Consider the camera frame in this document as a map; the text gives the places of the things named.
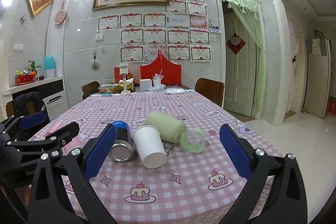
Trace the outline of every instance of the pink tablecloth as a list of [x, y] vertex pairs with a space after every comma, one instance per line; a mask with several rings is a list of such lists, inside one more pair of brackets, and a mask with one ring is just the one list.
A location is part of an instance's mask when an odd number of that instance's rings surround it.
[[[246, 131], [231, 114], [196, 92], [91, 96], [58, 119], [78, 122], [79, 138], [87, 142], [97, 137], [105, 123], [112, 120], [127, 122], [133, 131], [143, 125], [147, 115], [156, 109], [185, 121], [188, 128], [204, 130], [207, 150], [192, 154], [182, 150], [179, 144], [164, 142], [168, 160], [157, 169], [145, 168], [139, 159], [117, 163], [107, 157], [97, 177], [90, 183], [118, 223], [218, 223], [246, 184], [246, 179], [238, 175], [219, 140], [219, 129], [224, 123], [228, 123], [254, 148], [262, 148], [269, 155], [281, 155], [259, 135]], [[36, 140], [44, 139], [43, 135], [51, 124], [36, 135]], [[214, 179], [211, 178], [217, 173], [224, 175], [225, 179], [212, 184]], [[83, 216], [68, 177], [64, 177], [64, 184], [74, 210]], [[148, 200], [130, 198], [132, 188], [137, 188], [137, 185], [149, 189]], [[268, 191], [269, 185], [265, 187], [254, 215], [260, 212]]]

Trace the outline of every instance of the doorway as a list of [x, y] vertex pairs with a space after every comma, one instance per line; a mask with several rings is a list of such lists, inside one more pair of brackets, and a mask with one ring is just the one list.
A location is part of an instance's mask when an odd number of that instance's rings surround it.
[[246, 43], [237, 54], [226, 45], [224, 109], [242, 122], [247, 122], [254, 119], [251, 115], [256, 85], [256, 43], [238, 16], [227, 8], [227, 2], [223, 2], [223, 14], [225, 41], [228, 42], [236, 33]]

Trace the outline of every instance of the green plastic lid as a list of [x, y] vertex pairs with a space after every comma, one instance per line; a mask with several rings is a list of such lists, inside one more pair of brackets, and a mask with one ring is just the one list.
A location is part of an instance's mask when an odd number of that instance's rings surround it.
[[203, 130], [194, 128], [184, 132], [180, 139], [181, 147], [191, 153], [201, 153], [206, 150]]

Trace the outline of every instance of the white cabinet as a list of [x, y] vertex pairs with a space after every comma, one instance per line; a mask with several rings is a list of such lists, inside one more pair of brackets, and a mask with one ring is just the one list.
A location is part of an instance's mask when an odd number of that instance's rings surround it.
[[51, 121], [68, 110], [65, 102], [64, 91], [46, 97], [43, 101], [47, 107], [48, 115]]

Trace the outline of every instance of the red chair back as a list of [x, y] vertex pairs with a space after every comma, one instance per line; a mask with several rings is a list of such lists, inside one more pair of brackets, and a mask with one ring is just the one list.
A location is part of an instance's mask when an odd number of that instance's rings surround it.
[[141, 79], [153, 79], [162, 70], [164, 76], [161, 83], [164, 85], [179, 85], [182, 83], [181, 65], [168, 61], [159, 50], [157, 58], [150, 64], [140, 66]]

